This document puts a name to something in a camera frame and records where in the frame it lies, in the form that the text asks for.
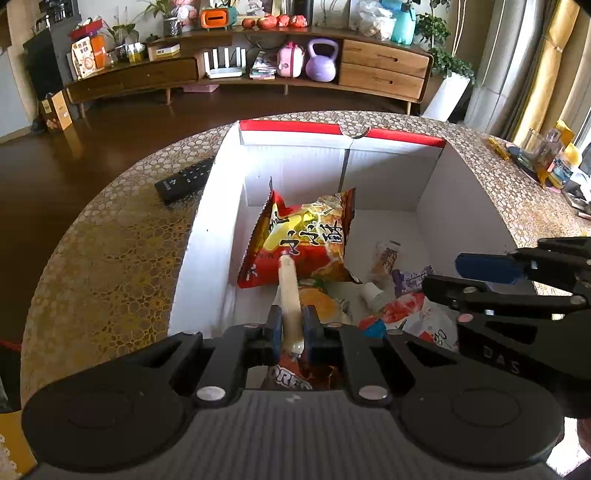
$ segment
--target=purple wrapper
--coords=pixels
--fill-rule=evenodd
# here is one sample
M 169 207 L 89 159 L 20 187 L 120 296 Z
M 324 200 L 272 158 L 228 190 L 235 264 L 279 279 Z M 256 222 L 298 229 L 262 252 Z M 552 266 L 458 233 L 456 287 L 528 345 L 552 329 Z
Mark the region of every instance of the purple wrapper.
M 394 291 L 397 297 L 414 293 L 423 289 L 423 280 L 427 275 L 433 273 L 431 265 L 425 267 L 421 272 L 403 272 L 401 270 L 392 270 L 392 280 L 394 280 Z

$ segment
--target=white router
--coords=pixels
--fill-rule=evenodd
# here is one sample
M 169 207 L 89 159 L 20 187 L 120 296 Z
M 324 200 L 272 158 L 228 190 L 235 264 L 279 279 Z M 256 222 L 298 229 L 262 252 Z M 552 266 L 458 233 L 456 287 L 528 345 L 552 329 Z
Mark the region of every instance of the white router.
M 203 62 L 205 64 L 205 73 L 211 79 L 223 79 L 230 77 L 241 77 L 246 72 L 246 50 L 236 47 L 236 66 L 230 67 L 229 48 L 223 49 L 225 67 L 217 66 L 217 49 L 212 51 L 213 68 L 209 64 L 209 52 L 203 52 Z

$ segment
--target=plastic wrapper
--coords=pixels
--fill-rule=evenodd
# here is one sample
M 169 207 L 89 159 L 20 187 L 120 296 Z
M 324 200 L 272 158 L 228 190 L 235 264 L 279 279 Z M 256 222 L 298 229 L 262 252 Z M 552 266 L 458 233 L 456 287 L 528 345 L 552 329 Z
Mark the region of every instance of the plastic wrapper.
M 302 307 L 313 305 L 320 323 L 350 324 L 348 302 L 335 299 L 328 295 L 322 280 L 302 281 L 299 287 L 300 304 Z M 279 305 L 281 291 L 273 305 Z M 310 367 L 306 362 L 306 351 L 302 356 L 282 353 L 279 363 L 269 367 L 263 384 L 266 390 L 329 390 L 339 382 L 336 367 Z
M 457 352 L 457 326 L 439 305 L 425 298 L 423 308 L 409 316 L 402 331 Z
M 378 242 L 375 246 L 374 266 L 369 273 L 369 280 L 374 283 L 382 283 L 389 279 L 394 269 L 394 264 L 400 252 L 400 244 L 393 240 Z
M 394 281 L 394 291 L 397 297 L 421 291 L 423 289 L 423 280 L 427 275 L 433 273 L 431 265 L 425 267 L 420 272 L 403 272 L 401 270 L 392 271 L 392 280 Z
M 390 10 L 383 8 L 379 2 L 360 2 L 359 16 L 359 31 L 363 35 L 383 41 L 390 40 L 396 23 Z
M 409 315 L 420 312 L 424 302 L 425 295 L 423 293 L 409 293 L 388 303 L 382 312 L 361 320 L 359 328 L 366 331 L 379 320 L 384 323 L 387 329 L 398 328 Z
M 294 259 L 299 280 L 358 283 L 345 268 L 345 245 L 354 214 L 355 189 L 289 207 L 272 190 L 248 244 L 238 286 L 277 284 L 284 252 Z

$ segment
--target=wooden drawer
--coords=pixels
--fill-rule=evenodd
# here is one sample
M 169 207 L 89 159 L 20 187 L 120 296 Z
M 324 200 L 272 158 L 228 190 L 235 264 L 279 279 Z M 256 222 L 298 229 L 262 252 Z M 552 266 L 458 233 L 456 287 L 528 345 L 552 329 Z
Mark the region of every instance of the wooden drawer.
M 123 83 L 118 75 L 103 74 L 71 83 L 67 87 L 72 103 L 116 95 L 123 90 Z
M 354 40 L 343 41 L 342 61 L 390 72 L 404 73 L 422 79 L 427 76 L 429 68 L 429 57 L 427 56 L 400 48 Z
M 418 100 L 424 79 L 388 70 L 340 64 L 339 85 L 384 92 L 404 99 Z
M 178 82 L 197 80 L 195 59 L 155 61 L 121 71 L 125 90 L 143 89 Z

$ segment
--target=red apple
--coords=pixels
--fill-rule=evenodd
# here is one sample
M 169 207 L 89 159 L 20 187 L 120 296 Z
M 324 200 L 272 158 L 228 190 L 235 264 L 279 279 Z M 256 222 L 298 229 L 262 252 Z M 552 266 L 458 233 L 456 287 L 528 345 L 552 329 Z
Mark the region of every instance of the red apple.
M 258 19 L 256 26 L 261 30 L 270 30 L 277 26 L 277 18 L 271 14 L 265 14 L 264 17 Z
M 290 16 L 289 15 L 279 15 L 277 17 L 277 26 L 278 27 L 286 27 L 290 24 Z
M 308 21 L 303 15 L 295 15 L 290 19 L 290 27 L 306 28 Z
M 254 28 L 255 25 L 256 20 L 254 18 L 245 18 L 242 20 L 242 28 L 244 28 L 244 30 L 250 30 L 251 28 Z

